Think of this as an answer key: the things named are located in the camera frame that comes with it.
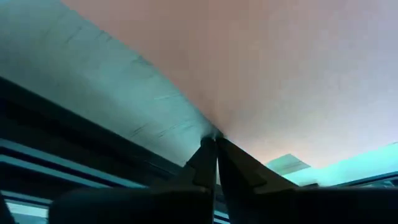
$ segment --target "pink ceiling surface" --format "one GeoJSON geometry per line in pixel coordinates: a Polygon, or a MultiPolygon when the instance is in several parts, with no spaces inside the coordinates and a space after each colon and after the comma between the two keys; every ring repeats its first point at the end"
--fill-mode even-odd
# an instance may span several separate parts
{"type": "Polygon", "coordinates": [[[398,140],[396,0],[63,0],[140,52],[261,162],[398,140]]]}

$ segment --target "black object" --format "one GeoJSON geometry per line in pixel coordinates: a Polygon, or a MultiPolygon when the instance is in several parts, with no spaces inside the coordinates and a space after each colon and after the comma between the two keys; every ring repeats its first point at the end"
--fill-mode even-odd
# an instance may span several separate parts
{"type": "Polygon", "coordinates": [[[0,223],[1,224],[15,224],[14,218],[9,211],[6,201],[0,193],[0,223]]]}
{"type": "Polygon", "coordinates": [[[169,183],[70,192],[50,207],[49,222],[213,223],[217,158],[233,224],[398,221],[398,190],[300,188],[228,140],[206,138],[169,183]]]}
{"type": "Polygon", "coordinates": [[[49,223],[212,223],[216,143],[204,139],[181,173],[149,189],[82,189],[56,200],[49,223]]]}

